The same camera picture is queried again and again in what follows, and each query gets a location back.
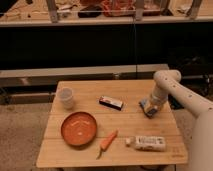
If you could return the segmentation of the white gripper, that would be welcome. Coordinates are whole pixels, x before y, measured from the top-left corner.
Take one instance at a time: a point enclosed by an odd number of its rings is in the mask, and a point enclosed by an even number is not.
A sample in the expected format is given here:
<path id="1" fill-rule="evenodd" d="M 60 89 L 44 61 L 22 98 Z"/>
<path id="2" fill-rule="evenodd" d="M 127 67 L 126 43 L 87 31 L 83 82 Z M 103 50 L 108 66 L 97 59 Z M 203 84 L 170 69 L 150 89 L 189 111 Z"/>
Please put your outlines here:
<path id="1" fill-rule="evenodd" d="M 159 93 L 153 91 L 150 95 L 150 103 L 157 111 L 160 111 L 163 108 L 167 100 L 168 100 L 167 93 Z"/>

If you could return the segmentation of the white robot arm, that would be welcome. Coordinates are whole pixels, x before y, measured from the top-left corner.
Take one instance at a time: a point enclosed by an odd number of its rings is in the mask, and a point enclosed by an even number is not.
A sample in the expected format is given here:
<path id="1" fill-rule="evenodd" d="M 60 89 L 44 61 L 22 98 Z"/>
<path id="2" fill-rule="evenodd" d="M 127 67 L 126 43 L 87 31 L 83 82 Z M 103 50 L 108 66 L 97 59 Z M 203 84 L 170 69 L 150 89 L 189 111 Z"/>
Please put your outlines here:
<path id="1" fill-rule="evenodd" d="M 213 102 L 180 84 L 178 70 L 154 73 L 150 102 L 163 105 L 168 95 L 196 117 L 189 152 L 188 171 L 213 171 Z"/>

